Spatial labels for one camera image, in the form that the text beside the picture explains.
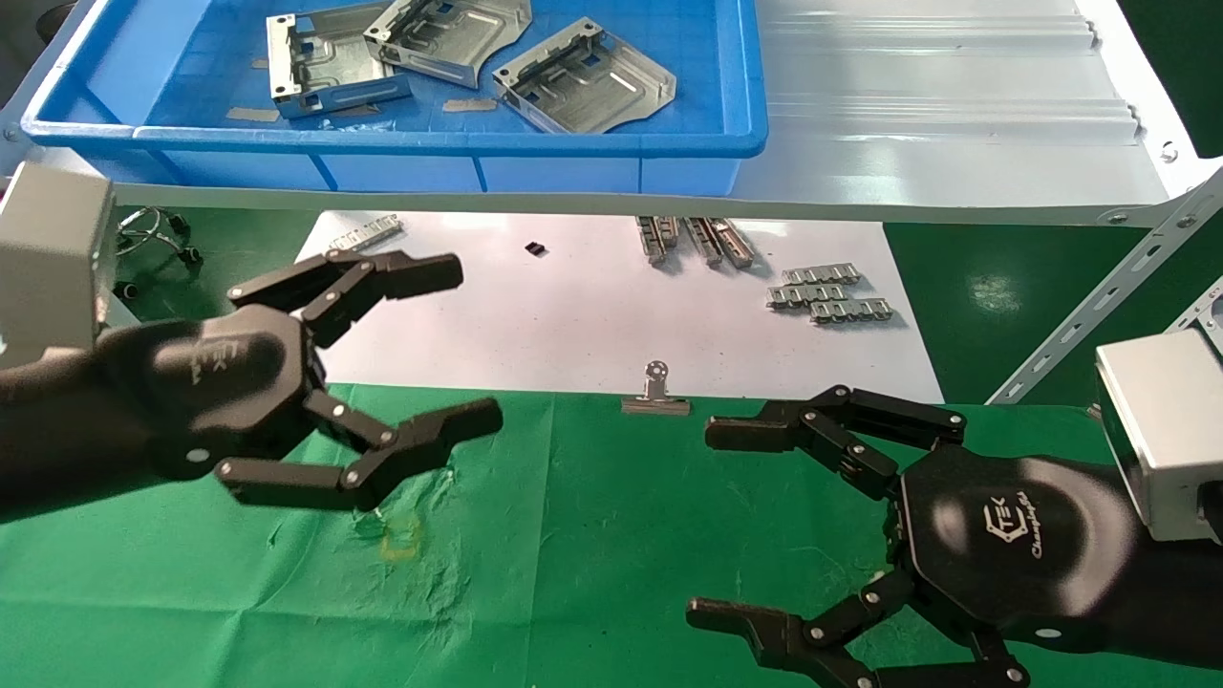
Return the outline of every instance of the metal bracket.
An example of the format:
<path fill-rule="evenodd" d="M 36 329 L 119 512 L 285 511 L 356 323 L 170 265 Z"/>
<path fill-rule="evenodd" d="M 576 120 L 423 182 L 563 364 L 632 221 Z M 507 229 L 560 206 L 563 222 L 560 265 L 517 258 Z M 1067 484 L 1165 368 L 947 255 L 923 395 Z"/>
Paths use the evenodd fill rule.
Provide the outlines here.
<path fill-rule="evenodd" d="M 497 94 L 550 133 L 603 133 L 675 99 L 675 75 L 582 17 L 493 72 Z"/>
<path fill-rule="evenodd" d="M 362 33 L 382 2 L 268 17 L 268 78 L 285 119 L 412 94 L 407 75 L 372 56 Z M 300 31 L 308 20 L 309 31 Z"/>
<path fill-rule="evenodd" d="M 1189 193 L 1175 213 L 1144 236 L 986 403 L 1014 404 L 1022 400 L 1221 207 L 1223 169 Z"/>
<path fill-rule="evenodd" d="M 364 35 L 384 62 L 478 89 L 479 68 L 531 20 L 531 0 L 395 0 Z"/>
<path fill-rule="evenodd" d="M 667 396 L 667 374 L 669 369 L 663 362 L 651 362 L 646 367 L 646 392 L 641 397 L 625 397 L 620 401 L 620 412 L 626 414 L 658 414 L 668 417 L 686 417 L 692 413 L 687 400 L 673 400 Z"/>

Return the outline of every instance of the metal clip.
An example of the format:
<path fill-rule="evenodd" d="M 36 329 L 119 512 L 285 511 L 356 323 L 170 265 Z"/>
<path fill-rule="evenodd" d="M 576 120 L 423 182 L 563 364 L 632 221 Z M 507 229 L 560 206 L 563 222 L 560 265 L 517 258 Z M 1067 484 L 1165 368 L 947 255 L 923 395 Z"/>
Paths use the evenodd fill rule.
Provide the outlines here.
<path fill-rule="evenodd" d="M 671 400 L 667 396 L 667 374 L 669 369 L 663 362 L 651 362 L 646 367 L 646 392 L 641 397 L 620 400 L 620 412 L 625 414 L 658 414 L 668 417 L 686 417 L 692 413 L 687 400 Z"/>
<path fill-rule="evenodd" d="M 811 303 L 811 321 L 829 324 L 852 320 L 892 319 L 892 306 L 887 298 L 848 298 Z"/>
<path fill-rule="evenodd" d="M 768 301 L 769 308 L 801 308 L 807 303 L 823 301 L 845 301 L 849 296 L 839 284 L 800 284 L 799 286 L 770 286 Z"/>
<path fill-rule="evenodd" d="M 781 276 L 786 284 L 857 284 L 862 273 L 857 271 L 854 263 L 835 263 L 781 270 Z"/>

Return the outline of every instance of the robotic hand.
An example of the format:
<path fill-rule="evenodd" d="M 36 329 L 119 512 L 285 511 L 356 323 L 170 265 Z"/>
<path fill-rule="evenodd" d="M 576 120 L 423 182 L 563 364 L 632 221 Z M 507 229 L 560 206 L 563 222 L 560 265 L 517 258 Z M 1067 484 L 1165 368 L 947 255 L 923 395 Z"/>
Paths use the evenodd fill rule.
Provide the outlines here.
<path fill-rule="evenodd" d="M 482 400 L 390 428 L 327 395 L 316 347 L 384 297 L 461 282 L 454 254 L 329 251 L 235 286 L 229 315 L 108 330 L 91 352 L 0 371 L 0 523 L 213 470 L 246 505 L 373 510 L 456 444 L 500 430 L 500 408 Z M 278 463 L 314 430 L 361 458 Z"/>
<path fill-rule="evenodd" d="M 1223 549 L 1155 540 L 1115 468 L 981 457 L 960 446 L 965 425 L 951 412 L 846 387 L 768 402 L 753 419 L 712 419 L 712 448 L 800 448 L 887 501 L 894 568 L 815 618 L 697 598 L 689 623 L 740 635 L 759 666 L 823 688 L 1026 687 L 1007 640 L 1223 668 Z M 850 431 L 929 453 L 901 473 Z M 976 661 L 872 670 L 849 654 L 905 605 Z"/>

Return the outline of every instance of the sheet metal part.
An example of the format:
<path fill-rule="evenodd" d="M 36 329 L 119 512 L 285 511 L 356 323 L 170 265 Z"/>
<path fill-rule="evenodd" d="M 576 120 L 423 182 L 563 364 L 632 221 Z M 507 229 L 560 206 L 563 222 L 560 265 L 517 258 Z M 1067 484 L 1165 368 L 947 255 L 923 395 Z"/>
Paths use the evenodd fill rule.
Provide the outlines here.
<path fill-rule="evenodd" d="M 394 0 L 366 24 L 369 55 L 479 88 L 479 68 L 531 24 L 530 0 Z"/>
<path fill-rule="evenodd" d="M 336 237 L 331 241 L 330 248 L 360 251 L 380 243 L 401 231 L 404 231 L 404 222 L 400 221 L 399 215 L 383 215 Z"/>
<path fill-rule="evenodd" d="M 668 417 L 686 417 L 692 413 L 687 400 L 673 400 L 667 396 L 667 376 L 670 369 L 663 362 L 649 362 L 646 367 L 646 391 L 641 397 L 620 400 L 620 412 L 625 414 L 656 414 Z"/>
<path fill-rule="evenodd" d="M 709 226 L 718 236 L 723 253 L 730 259 L 730 264 L 735 265 L 735 269 L 752 266 L 756 252 L 752 251 L 751 244 L 747 243 L 747 240 L 744 238 L 744 235 L 739 232 L 733 221 L 725 218 L 706 218 L 706 221 L 709 222 Z"/>
<path fill-rule="evenodd" d="M 675 99 L 675 75 L 589 17 L 494 70 L 497 94 L 552 133 L 603 133 Z"/>
<path fill-rule="evenodd" d="M 649 215 L 637 215 L 637 229 L 641 233 L 641 249 L 649 264 L 657 265 L 667 260 L 667 242 L 663 238 L 658 221 Z"/>
<path fill-rule="evenodd" d="M 718 235 L 709 222 L 704 218 L 684 218 L 684 224 L 689 229 L 689 236 L 692 237 L 692 244 L 704 258 L 706 264 L 709 266 L 722 264 L 722 243 L 718 242 Z"/>
<path fill-rule="evenodd" d="M 406 72 L 366 49 L 362 33 L 383 7 L 372 2 L 268 17 L 268 81 L 281 116 L 303 117 L 412 94 Z M 298 20 L 308 20 L 312 28 L 300 29 Z"/>
<path fill-rule="evenodd" d="M 846 298 L 811 303 L 811 321 L 834 324 L 855 320 L 892 319 L 892 306 L 887 298 Z"/>
<path fill-rule="evenodd" d="M 773 309 L 801 308 L 807 303 L 826 301 L 846 301 L 849 296 L 839 284 L 799 284 L 793 286 L 770 286 L 766 306 Z"/>
<path fill-rule="evenodd" d="M 862 273 L 857 271 L 854 263 L 834 263 L 781 270 L 781 277 L 786 284 L 857 284 Z"/>

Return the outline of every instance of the green floor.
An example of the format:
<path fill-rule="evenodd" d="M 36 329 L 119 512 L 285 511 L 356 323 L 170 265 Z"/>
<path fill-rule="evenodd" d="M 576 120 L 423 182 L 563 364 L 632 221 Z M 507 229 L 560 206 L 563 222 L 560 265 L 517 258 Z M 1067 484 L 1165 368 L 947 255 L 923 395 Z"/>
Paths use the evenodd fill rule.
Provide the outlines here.
<path fill-rule="evenodd" d="M 1214 33 L 1223 2 L 1121 2 L 1203 156 L 1223 154 L 1223 82 Z M 183 209 L 207 266 L 194 277 L 157 248 L 125 276 L 144 288 L 141 318 L 209 317 L 225 288 L 290 262 L 314 224 L 307 211 Z M 899 225 L 888 240 L 948 402 L 985 401 L 1145 233 L 1118 227 Z M 1087 404 L 1095 347 L 1162 330 L 1223 273 L 1223 218 L 1202 226 L 1026 401 Z"/>

